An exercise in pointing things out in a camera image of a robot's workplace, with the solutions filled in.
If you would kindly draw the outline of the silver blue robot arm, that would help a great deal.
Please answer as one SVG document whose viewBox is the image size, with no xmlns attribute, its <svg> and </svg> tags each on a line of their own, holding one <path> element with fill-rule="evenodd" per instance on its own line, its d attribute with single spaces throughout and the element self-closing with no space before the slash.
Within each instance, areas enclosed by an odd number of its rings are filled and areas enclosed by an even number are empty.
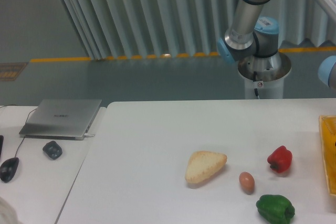
<svg viewBox="0 0 336 224">
<path fill-rule="evenodd" d="M 270 0 L 239 0 L 233 22 L 217 42 L 221 57 L 239 62 L 244 77 L 258 82 L 284 78 L 291 64 L 278 52 L 279 27 L 275 20 L 261 17 L 264 4 Z M 335 0 L 317 0 L 322 9 L 335 19 Z"/>
</svg>

